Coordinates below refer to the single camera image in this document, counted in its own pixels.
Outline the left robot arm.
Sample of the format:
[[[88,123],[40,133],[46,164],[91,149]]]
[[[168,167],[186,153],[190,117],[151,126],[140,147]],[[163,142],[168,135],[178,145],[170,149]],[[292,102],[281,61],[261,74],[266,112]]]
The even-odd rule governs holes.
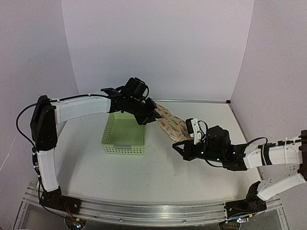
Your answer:
[[[23,137],[32,145],[33,167],[44,191],[45,200],[53,209],[64,205],[59,189],[55,166],[55,148],[58,142],[57,125],[75,118],[95,114],[126,112],[133,115],[140,126],[161,118],[156,103],[149,98],[149,87],[138,78],[117,88],[104,88],[99,93],[51,99],[46,95],[24,108],[22,112],[34,108],[30,121],[31,137]]]

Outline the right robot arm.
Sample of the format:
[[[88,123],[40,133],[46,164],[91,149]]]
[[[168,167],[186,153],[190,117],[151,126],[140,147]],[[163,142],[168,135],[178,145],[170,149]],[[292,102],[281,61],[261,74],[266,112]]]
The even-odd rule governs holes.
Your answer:
[[[292,139],[256,144],[259,138],[248,143],[234,145],[229,132],[219,126],[211,127],[199,141],[185,140],[173,144],[186,161],[205,160],[209,165],[220,163],[230,171],[247,171],[260,166],[289,164],[285,175],[276,180],[262,180],[250,186],[242,209],[252,212],[276,194],[284,192],[307,181],[307,132]]]

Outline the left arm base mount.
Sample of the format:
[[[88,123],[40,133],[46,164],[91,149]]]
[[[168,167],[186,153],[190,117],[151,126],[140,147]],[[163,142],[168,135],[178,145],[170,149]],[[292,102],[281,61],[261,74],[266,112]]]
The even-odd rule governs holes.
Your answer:
[[[81,200],[63,195],[60,187],[51,192],[43,190],[39,199],[39,203],[43,207],[67,212],[68,214],[78,214],[81,208]]]

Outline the patterned beige laundry bag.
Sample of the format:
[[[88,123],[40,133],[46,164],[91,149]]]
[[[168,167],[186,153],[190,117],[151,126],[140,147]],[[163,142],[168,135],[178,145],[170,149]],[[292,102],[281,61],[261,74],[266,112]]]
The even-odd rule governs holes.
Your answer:
[[[184,120],[174,116],[159,104],[157,104],[155,111],[161,116],[161,118],[156,119],[159,127],[174,143],[192,140]]]

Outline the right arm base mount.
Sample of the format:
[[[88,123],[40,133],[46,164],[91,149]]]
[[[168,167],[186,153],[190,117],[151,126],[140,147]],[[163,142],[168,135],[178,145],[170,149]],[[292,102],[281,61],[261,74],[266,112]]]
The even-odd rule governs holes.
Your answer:
[[[226,202],[224,209],[227,220],[245,218],[267,209],[266,202],[257,196],[259,184],[260,181],[250,186],[245,199]]]

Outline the green plastic basket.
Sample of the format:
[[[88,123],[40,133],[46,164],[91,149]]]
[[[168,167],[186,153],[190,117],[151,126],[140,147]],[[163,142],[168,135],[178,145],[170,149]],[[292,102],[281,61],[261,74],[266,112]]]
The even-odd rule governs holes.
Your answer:
[[[107,154],[144,154],[146,127],[139,125],[129,113],[111,113],[108,117],[101,145]]]

